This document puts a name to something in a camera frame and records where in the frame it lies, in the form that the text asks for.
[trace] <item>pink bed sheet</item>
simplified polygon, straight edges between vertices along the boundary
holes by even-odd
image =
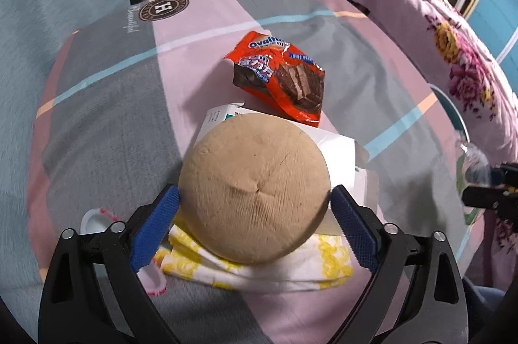
[[[518,159],[517,99],[502,69],[447,0],[351,0],[447,93],[492,164]]]

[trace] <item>metal screw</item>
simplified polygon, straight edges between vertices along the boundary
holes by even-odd
[[[73,230],[73,228],[68,228],[64,230],[63,233],[61,233],[61,237],[63,239],[70,239],[76,232]]]
[[[398,228],[395,224],[385,224],[384,229],[390,235],[396,235],[398,232]]]
[[[125,228],[126,228],[126,225],[122,221],[117,221],[116,223],[113,223],[110,226],[110,230],[113,233],[122,233]]]
[[[434,237],[439,241],[439,242],[444,242],[446,240],[446,236],[443,232],[435,232],[434,233]]]

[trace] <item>red object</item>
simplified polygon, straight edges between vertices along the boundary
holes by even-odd
[[[225,58],[234,63],[235,86],[295,121],[318,127],[324,70],[293,44],[251,31]]]

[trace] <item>mattress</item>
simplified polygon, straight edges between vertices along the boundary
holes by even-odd
[[[424,78],[447,93],[490,163],[518,158],[516,95],[487,47],[447,0],[351,0]]]
[[[481,224],[466,225],[456,192],[454,129],[425,79],[363,13],[346,0],[157,0],[63,38],[32,121],[20,125],[32,137],[20,153],[25,199],[6,201],[13,211],[2,222],[25,251],[0,243],[0,294],[31,336],[62,230],[79,229],[91,208],[125,220],[166,182],[177,183],[208,109],[245,102],[265,111],[232,85],[232,65],[222,60],[250,30],[293,42],[325,69],[320,127],[369,152],[380,217],[410,234],[442,230],[465,271]],[[7,131],[3,152],[20,133]],[[324,344],[370,279],[352,259],[353,275],[328,290],[261,294],[168,277],[167,292],[152,301],[181,342]],[[130,333],[100,282],[115,324]],[[406,286],[404,277],[382,329],[394,324]]]

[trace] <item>white box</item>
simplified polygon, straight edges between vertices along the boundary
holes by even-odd
[[[215,126],[232,116],[258,113],[244,108],[243,105],[244,103],[232,103],[210,109],[201,125],[196,143]],[[369,207],[376,214],[379,189],[377,176],[376,173],[362,168],[368,161],[367,151],[354,139],[295,121],[289,122],[297,125],[317,144],[327,164],[331,188],[344,185],[358,205]],[[315,233],[343,235],[331,212],[331,205]]]

